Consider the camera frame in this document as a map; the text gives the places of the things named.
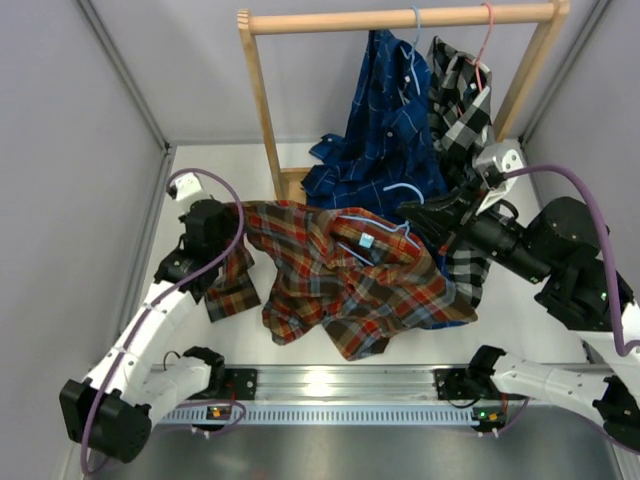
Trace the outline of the light blue hanger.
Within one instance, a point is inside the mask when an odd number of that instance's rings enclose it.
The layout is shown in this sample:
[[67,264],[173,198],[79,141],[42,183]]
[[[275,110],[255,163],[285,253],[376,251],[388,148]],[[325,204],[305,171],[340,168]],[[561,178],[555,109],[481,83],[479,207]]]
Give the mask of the light blue hanger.
[[[417,196],[420,205],[423,205],[425,202],[422,192],[415,185],[406,182],[396,182],[382,188],[384,192],[389,192],[395,189],[408,189]],[[368,216],[355,214],[340,214],[339,218],[371,224],[389,233],[402,233],[404,239],[418,251],[422,251],[424,249],[424,246],[420,242],[414,240],[411,236],[409,221],[405,220],[404,222],[399,223],[399,216],[397,214],[383,215],[380,220],[376,220],[373,217],[369,218]]]

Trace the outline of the red brown plaid shirt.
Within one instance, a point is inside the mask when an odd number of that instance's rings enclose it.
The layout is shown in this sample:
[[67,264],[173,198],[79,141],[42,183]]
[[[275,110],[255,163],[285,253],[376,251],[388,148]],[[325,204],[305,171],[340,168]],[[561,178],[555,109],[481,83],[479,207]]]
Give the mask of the red brown plaid shirt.
[[405,331],[477,319],[420,239],[369,211],[254,201],[243,212],[244,237],[205,295],[211,321],[259,307],[275,344],[321,327],[354,361]]

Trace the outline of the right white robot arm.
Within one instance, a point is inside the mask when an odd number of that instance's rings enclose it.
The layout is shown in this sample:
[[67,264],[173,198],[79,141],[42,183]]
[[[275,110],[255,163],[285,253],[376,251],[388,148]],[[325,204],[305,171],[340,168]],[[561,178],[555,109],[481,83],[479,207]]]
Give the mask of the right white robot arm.
[[516,395],[552,404],[637,452],[639,357],[616,352],[605,264],[589,208],[560,197],[523,226],[508,201],[485,211],[479,206],[469,193],[451,193],[424,204],[405,202],[397,212],[442,253],[468,247],[541,285],[535,301],[594,349],[612,372],[570,372],[483,345],[459,374],[459,385],[482,399]]

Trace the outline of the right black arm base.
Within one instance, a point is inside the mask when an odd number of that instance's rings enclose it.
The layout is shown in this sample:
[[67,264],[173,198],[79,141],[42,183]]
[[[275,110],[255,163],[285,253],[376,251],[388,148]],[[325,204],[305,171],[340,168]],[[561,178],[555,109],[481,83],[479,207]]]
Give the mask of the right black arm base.
[[503,349],[484,345],[468,365],[434,371],[437,399],[457,409],[471,409],[472,418],[478,421],[472,429],[479,437],[498,438],[529,406],[529,398],[499,391],[491,380],[496,362],[505,356]]

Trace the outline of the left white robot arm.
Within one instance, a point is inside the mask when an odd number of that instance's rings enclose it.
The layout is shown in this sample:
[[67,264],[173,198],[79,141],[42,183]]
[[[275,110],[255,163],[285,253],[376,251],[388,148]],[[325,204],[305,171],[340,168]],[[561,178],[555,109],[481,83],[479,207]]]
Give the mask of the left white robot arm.
[[244,233],[241,204],[213,198],[194,201],[179,221],[184,232],[159,263],[134,318],[83,380],[69,380],[60,391],[67,434],[81,447],[84,470],[90,451],[131,462],[180,404],[225,390],[224,358],[206,347],[191,347],[164,372],[152,371],[155,356],[203,300]]

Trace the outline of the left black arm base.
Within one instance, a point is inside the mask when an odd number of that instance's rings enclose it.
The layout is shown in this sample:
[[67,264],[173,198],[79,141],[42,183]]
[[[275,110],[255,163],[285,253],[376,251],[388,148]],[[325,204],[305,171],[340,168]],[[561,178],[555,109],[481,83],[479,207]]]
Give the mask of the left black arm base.
[[244,401],[253,401],[256,396],[258,370],[255,368],[227,367],[224,356],[206,347],[194,346],[183,357],[199,359],[211,367],[211,378],[207,388],[191,395],[185,405],[203,403],[206,419],[218,421],[218,424],[193,424],[195,432],[205,437],[220,435],[232,431],[246,416]]

